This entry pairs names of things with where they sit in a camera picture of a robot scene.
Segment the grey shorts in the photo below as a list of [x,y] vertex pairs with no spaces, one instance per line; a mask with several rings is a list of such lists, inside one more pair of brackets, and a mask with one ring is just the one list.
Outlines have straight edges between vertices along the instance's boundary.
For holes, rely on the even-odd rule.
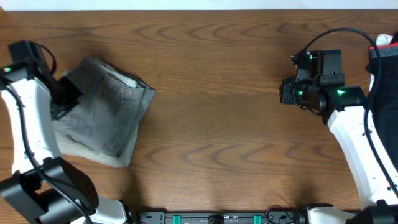
[[91,57],[66,77],[82,95],[71,112],[53,122],[55,130],[94,152],[130,160],[139,123],[156,90]]

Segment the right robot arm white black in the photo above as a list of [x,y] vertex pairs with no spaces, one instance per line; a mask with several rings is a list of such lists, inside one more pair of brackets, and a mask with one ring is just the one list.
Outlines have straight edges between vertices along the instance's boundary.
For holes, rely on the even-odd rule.
[[321,78],[285,78],[280,102],[322,117],[338,141],[357,187],[358,213],[329,204],[307,205],[294,223],[397,223],[397,171],[379,139],[359,86],[322,85]]

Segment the khaki shorts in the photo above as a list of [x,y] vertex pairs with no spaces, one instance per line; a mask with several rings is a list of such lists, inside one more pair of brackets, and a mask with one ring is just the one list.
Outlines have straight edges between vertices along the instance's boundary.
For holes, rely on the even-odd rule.
[[72,70],[67,77],[83,93],[78,104],[53,122],[63,154],[113,167],[128,166],[124,156],[144,94],[103,72]]

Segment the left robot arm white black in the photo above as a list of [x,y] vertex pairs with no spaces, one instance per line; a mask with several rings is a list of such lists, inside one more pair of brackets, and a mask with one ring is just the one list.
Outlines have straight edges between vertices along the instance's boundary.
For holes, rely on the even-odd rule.
[[29,223],[132,223],[123,202],[99,196],[59,150],[52,121],[80,95],[66,78],[55,80],[46,63],[20,60],[1,68],[14,138],[12,175],[1,181],[1,196]]

